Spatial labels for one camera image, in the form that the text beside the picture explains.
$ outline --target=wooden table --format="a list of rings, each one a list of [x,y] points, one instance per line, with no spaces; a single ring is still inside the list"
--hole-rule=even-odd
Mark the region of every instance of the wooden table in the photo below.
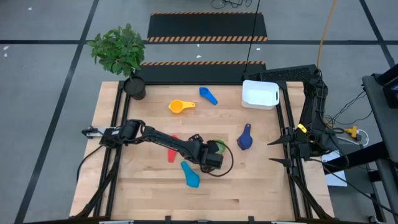
[[[299,120],[303,102],[302,83],[288,83],[294,120]],[[117,92],[117,82],[104,82],[92,125],[109,126]],[[146,97],[131,100],[128,119],[142,119],[147,125],[167,134],[188,139],[199,133],[204,140],[223,139],[234,154],[233,170],[217,178],[203,174],[192,165],[201,178],[198,189],[185,184],[180,167],[181,156],[174,163],[167,162],[167,149],[153,143],[123,147],[116,185],[112,219],[164,220],[294,220],[286,169],[268,158],[284,158],[282,145],[267,146],[280,136],[276,109],[254,110],[241,106],[241,86],[210,86],[218,104],[212,105],[199,96],[198,86],[147,86]],[[119,109],[118,124],[123,111],[124,94]],[[168,109],[172,100],[194,101],[196,108],[173,114]],[[281,96],[281,105],[285,103]],[[252,124],[253,145],[242,151],[236,139],[244,125]],[[99,138],[88,140],[85,155],[97,148]],[[89,201],[100,179],[104,149],[90,157],[81,168],[70,214],[77,214]],[[223,168],[229,168],[231,156],[224,153]],[[325,211],[333,216],[329,191],[322,165],[304,163],[309,191]],[[301,192],[297,189],[302,204]],[[101,214],[104,214],[106,199]]]

